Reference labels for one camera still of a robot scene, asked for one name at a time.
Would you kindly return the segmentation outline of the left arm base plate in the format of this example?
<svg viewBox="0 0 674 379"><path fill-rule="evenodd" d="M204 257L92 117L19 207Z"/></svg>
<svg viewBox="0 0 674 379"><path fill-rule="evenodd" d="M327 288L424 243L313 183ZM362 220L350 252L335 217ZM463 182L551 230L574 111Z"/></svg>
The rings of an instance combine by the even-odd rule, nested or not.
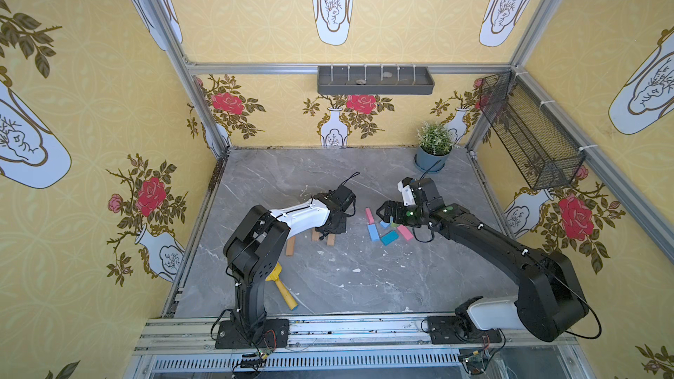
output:
<svg viewBox="0 0 674 379"><path fill-rule="evenodd" d="M218 324L218 333L215 340L216 349L244 349L258 347L263 349L284 348L288 345L290 336L289 319L266 319L264 323L253 330L245 330L239 322L233 320L221 321Z"/></svg>

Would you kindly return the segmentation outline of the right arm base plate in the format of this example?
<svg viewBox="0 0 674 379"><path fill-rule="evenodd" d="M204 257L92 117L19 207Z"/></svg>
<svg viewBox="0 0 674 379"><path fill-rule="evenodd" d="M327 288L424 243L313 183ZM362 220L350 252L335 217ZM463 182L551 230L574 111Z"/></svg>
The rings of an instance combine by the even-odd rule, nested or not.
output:
<svg viewBox="0 0 674 379"><path fill-rule="evenodd" d="M484 347L504 342L498 330L480 330L468 318L458 315L428 317L426 324L426 331L434 345L465 344Z"/></svg>

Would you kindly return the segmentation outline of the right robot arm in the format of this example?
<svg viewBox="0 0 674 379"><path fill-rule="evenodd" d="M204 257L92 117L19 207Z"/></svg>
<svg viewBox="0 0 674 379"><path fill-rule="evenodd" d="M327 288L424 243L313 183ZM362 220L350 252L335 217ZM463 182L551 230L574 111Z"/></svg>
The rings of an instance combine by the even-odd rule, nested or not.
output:
<svg viewBox="0 0 674 379"><path fill-rule="evenodd" d="M525 329L538 340L553 342L591 312L568 257L511 240L461 205L430 212L389 200L377 216L402 226L426 226L479 254L518 286L515 297L478 298L459 306L457 313L470 332Z"/></svg>

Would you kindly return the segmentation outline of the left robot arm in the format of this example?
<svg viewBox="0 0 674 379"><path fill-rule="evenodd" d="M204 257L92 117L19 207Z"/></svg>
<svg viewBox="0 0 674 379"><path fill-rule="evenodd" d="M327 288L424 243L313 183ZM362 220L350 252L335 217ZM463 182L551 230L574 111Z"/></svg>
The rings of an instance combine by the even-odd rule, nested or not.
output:
<svg viewBox="0 0 674 379"><path fill-rule="evenodd" d="M321 237L345 233L355 206L353 197L319 194L284 209L256 205L249 210L223 249L229 275L235 280L233 322L247 341L257 342L263 334L267 318L264 286L286 241L312 229Z"/></svg>

